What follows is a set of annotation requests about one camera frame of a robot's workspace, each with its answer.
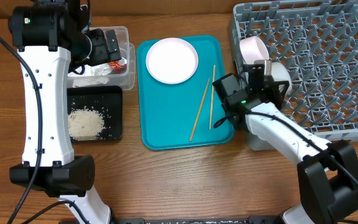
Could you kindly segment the red snack wrapper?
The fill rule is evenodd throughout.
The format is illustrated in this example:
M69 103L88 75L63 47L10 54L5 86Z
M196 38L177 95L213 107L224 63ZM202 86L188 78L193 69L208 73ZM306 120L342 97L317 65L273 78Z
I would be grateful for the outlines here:
M124 73L127 70L127 60L125 58L108 62L108 65L114 74Z

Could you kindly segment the white napkin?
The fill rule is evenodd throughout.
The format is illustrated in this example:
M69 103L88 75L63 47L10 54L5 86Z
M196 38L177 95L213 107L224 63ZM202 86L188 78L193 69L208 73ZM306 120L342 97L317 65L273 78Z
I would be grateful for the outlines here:
M85 65L85 71L82 75L75 72L68 74L68 86L72 88L84 86L105 85L109 81L108 75L112 72L112 68L107 64L96 66Z

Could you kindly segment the pink bowl with rice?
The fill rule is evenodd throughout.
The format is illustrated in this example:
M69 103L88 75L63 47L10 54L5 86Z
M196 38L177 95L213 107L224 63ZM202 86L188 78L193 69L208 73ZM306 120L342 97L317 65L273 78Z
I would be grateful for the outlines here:
M242 58L246 64L254 64L257 60L268 60L269 52L264 42L257 36L242 39L239 42Z

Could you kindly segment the pile of rice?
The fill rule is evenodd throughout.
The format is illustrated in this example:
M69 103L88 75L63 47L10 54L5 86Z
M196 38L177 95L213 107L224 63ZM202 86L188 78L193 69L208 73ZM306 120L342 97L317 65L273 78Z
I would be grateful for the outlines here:
M88 108L75 109L68 115L70 137L76 141L101 139L102 132L108 130L104 115Z

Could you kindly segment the grey-white bowl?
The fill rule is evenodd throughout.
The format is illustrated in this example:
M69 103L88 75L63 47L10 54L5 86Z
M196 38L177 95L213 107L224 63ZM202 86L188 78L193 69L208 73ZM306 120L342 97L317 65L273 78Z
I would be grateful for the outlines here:
M287 68L280 62L273 62L272 63L272 77L273 79L278 81L288 81L289 87L285 93L285 96L288 96L290 92L292 91L293 85L291 82L290 74L287 70Z

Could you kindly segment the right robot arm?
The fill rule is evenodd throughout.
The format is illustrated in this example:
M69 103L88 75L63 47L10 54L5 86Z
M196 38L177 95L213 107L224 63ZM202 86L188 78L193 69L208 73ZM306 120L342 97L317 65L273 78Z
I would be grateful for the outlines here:
M259 223L350 223L358 211L358 156L345 140L318 137L280 112L291 88L288 70L279 62L244 65L243 77L229 73L213 82L226 120L269 143L297 169L300 204Z

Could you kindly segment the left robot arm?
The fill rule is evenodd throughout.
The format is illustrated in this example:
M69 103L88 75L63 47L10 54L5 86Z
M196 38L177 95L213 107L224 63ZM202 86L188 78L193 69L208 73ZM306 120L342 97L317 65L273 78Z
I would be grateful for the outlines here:
M23 74L26 139L9 177L67 205L80 223L116 223L94 187L93 157L75 154L68 130L68 74L121 57L89 23L90 5L79 1L35 1L13 10L8 26Z

